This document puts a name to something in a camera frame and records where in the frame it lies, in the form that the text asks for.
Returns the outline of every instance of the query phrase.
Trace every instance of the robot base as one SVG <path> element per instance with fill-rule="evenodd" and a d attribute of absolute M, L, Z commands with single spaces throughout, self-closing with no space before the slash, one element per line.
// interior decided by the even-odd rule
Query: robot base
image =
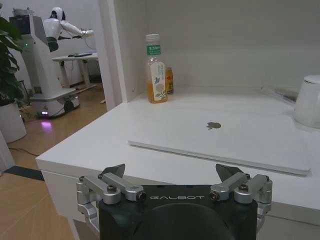
<path fill-rule="evenodd" d="M 61 96 L 55 99 L 30 98 L 32 107 L 40 118 L 56 118 L 79 107 L 78 96 Z"/>

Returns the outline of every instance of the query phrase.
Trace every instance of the wooden floor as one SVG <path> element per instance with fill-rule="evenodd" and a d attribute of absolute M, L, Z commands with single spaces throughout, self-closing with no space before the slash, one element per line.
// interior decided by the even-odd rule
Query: wooden floor
<path fill-rule="evenodd" d="M 8 144 L 42 154 L 107 112 L 101 85 L 79 95 L 80 107 L 52 120 L 25 124 L 27 135 Z M 10 150 L 16 165 L 38 169 L 35 156 Z M 68 221 L 59 216 L 45 182 L 3 173 L 0 177 L 0 240 L 72 240 Z"/>

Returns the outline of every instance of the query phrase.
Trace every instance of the laptop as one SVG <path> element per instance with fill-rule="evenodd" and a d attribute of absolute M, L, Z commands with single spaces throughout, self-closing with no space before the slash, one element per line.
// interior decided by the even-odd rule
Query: laptop
<path fill-rule="evenodd" d="M 248 167 L 308 175 L 304 143 L 291 117 L 170 108 L 141 118 L 132 146 Z"/>

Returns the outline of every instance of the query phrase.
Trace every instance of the potted plant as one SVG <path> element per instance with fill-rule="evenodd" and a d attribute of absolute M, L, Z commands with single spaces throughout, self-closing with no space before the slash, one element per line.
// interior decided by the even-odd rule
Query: potted plant
<path fill-rule="evenodd" d="M 22 51 L 17 43 L 18 39 L 21 39 L 19 30 L 0 17 L 0 131 L 7 143 L 27 134 L 18 108 L 24 97 L 21 85 L 15 77 L 19 66 L 9 51 Z"/>

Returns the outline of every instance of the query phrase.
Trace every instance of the purple light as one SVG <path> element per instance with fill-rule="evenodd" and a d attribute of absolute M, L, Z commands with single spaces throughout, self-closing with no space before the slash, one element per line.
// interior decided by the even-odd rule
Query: purple light
<path fill-rule="evenodd" d="M 51 131 L 52 130 L 52 125 L 51 125 L 51 122 L 49 122 L 49 121 L 42 121 L 41 122 L 41 125 L 42 125 L 42 127 L 43 127 L 43 129 L 44 130 L 49 130 L 49 131 Z"/>

